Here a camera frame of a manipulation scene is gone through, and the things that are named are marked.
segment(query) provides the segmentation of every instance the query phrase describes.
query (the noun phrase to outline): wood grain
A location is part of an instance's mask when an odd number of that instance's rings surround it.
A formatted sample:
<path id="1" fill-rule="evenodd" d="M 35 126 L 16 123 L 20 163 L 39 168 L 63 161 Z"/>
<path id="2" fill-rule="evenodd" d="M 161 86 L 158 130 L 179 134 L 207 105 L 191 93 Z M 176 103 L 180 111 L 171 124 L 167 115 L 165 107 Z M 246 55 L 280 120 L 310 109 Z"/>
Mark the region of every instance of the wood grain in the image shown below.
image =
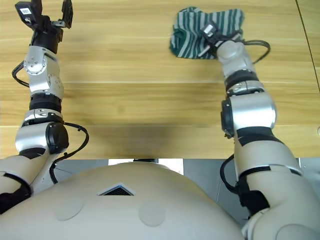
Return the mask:
<path id="1" fill-rule="evenodd" d="M 297 0 L 309 41 L 318 81 L 320 79 L 320 1 Z"/>
<path id="2" fill-rule="evenodd" d="M 73 0 L 74 19 L 59 45 L 65 121 L 84 125 L 88 146 L 75 159 L 225 158 L 233 142 L 220 125 L 222 69 L 215 60 L 179 59 L 169 51 L 176 13 L 191 0 Z M 198 0 L 207 12 L 241 8 L 244 37 L 270 42 L 256 65 L 278 107 L 277 136 L 297 157 L 320 155 L 320 96 L 294 0 Z M 61 2 L 43 0 L 57 19 Z M 29 92 L 11 78 L 25 57 L 31 31 L 10 0 L 0 3 L 0 157 L 16 153 L 14 139 Z M 249 47 L 253 59 L 264 52 Z M 83 140 L 70 129 L 70 149 Z"/>

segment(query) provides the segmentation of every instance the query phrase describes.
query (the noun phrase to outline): robot forearm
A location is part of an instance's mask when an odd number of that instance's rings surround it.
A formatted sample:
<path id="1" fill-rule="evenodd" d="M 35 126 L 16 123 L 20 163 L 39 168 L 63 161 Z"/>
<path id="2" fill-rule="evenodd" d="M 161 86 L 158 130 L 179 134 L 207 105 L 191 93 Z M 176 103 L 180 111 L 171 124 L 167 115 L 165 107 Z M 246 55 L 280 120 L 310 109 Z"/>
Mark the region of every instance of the robot forearm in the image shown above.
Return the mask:
<path id="1" fill-rule="evenodd" d="M 234 138 L 236 194 L 252 216 L 244 234 L 249 240 L 318 239 L 319 200 L 290 149 L 272 133 L 276 105 L 244 44 L 226 41 L 216 54 L 226 87 L 222 129 Z"/>
<path id="2" fill-rule="evenodd" d="M 34 2 L 15 6 L 22 21 L 34 30 L 23 61 L 29 76 L 30 104 L 15 139 L 19 155 L 0 161 L 0 214 L 29 198 L 53 161 L 69 146 L 61 114 L 64 87 L 56 56 L 63 30 L 41 15 L 42 6 Z"/>

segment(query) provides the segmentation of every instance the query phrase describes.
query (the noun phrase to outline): green striped cloth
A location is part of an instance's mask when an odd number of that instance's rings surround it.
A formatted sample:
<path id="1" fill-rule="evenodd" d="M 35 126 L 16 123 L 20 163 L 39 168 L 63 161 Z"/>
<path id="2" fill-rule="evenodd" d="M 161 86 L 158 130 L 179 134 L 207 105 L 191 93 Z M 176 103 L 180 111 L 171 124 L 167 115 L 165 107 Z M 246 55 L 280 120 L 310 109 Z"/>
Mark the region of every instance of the green striped cloth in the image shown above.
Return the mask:
<path id="1" fill-rule="evenodd" d="M 214 59 L 214 56 L 208 52 L 198 57 L 198 54 L 207 46 L 201 29 L 208 21 L 213 21 L 223 35 L 229 35 L 241 30 L 244 19 L 244 12 L 239 8 L 212 13 L 203 12 L 195 6 L 182 9 L 178 12 L 173 25 L 170 49 L 178 58 Z"/>

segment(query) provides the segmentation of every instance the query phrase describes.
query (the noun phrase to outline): label sticker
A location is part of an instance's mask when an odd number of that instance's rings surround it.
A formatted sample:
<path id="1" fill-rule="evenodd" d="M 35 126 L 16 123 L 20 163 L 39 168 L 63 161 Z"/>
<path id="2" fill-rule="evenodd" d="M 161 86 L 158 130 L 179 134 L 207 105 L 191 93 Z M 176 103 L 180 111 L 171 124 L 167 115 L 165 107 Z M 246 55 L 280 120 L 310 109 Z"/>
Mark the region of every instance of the label sticker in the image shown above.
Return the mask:
<path id="1" fill-rule="evenodd" d="M 23 15 L 31 14 L 31 11 L 29 8 L 20 8 L 20 11 Z"/>

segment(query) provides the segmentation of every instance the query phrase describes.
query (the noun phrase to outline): vent grille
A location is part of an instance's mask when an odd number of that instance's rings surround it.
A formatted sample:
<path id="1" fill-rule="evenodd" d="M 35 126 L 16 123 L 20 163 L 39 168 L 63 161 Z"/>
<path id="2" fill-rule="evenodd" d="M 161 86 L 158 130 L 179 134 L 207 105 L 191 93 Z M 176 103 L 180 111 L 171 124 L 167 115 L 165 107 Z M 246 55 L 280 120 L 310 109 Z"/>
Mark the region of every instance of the vent grille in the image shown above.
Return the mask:
<path id="1" fill-rule="evenodd" d="M 128 189 L 126 189 L 122 185 L 118 185 L 116 187 L 113 187 L 107 191 L 105 191 L 102 194 L 99 194 L 100 196 L 134 196 L 133 193 L 131 193 Z"/>

